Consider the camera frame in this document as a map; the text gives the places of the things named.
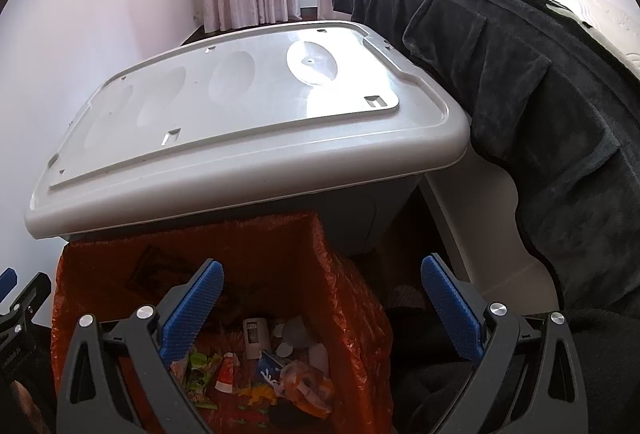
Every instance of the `blue package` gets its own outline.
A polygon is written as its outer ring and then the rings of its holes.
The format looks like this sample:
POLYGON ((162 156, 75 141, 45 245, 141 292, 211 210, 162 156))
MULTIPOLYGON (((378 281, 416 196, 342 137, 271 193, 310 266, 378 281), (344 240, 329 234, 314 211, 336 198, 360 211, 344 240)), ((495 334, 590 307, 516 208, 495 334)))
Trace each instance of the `blue package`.
POLYGON ((291 360, 289 358, 281 358, 276 354, 262 351, 258 365, 255 368, 256 376, 261 376, 267 384, 274 388, 276 394, 281 396, 280 371, 290 364, 290 362, 291 360))

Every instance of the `white plastic storage bin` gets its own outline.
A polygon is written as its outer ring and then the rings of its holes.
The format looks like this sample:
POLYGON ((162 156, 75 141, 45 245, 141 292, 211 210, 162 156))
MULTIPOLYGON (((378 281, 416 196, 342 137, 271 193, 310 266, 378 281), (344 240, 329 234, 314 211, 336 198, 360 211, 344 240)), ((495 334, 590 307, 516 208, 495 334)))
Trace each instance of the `white plastic storage bin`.
POLYGON ((256 28, 110 78, 47 163, 25 221, 36 238, 76 239, 312 209, 352 255, 467 143, 458 104, 368 28, 256 28))

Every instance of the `oval indentation on lid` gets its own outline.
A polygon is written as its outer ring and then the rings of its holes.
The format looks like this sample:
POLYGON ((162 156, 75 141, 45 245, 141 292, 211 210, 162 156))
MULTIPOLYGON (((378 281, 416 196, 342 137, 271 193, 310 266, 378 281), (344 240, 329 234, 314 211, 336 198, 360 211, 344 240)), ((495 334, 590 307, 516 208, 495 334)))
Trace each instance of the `oval indentation on lid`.
POLYGON ((161 76, 157 80, 154 79, 154 84, 148 86, 145 103, 138 114, 137 124, 139 127, 149 125, 171 104, 184 86, 186 76, 186 68, 175 67, 164 76, 161 76))
POLYGON ((108 89, 102 93, 104 96, 104 100, 100 100, 102 108, 86 133, 84 148, 93 147, 113 128, 118 116, 129 102, 131 94, 133 94, 133 85, 120 89, 108 89))
POLYGON ((287 65, 293 75, 307 85, 331 83, 338 75, 338 64, 331 52, 315 42, 299 40, 287 50, 287 65))
POLYGON ((236 51, 224 58, 209 79, 209 97, 215 102, 241 97, 255 79, 255 61, 245 51, 236 51))

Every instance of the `black pants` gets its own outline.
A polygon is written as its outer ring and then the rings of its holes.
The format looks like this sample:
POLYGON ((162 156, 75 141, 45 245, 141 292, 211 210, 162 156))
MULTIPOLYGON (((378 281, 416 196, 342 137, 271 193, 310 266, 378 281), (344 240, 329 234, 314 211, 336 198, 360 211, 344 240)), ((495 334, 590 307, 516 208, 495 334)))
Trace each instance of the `black pants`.
MULTIPOLYGON (((564 314, 584 377, 590 434, 637 434, 640 321, 600 309, 564 314)), ((465 383, 472 366, 456 354, 433 314, 417 308, 393 308, 387 315, 394 331, 394 425, 400 434, 428 433, 465 383)))

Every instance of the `yellow toy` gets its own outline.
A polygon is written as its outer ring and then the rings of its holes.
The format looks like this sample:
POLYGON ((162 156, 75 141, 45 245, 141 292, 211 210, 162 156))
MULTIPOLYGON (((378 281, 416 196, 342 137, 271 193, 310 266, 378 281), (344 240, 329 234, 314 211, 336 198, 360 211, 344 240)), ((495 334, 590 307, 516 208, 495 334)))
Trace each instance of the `yellow toy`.
POLYGON ((272 405, 278 403, 278 397, 273 387, 268 384, 258 384, 253 387, 243 387, 238 390, 238 396, 248 396, 249 405, 260 403, 262 400, 267 400, 272 405))

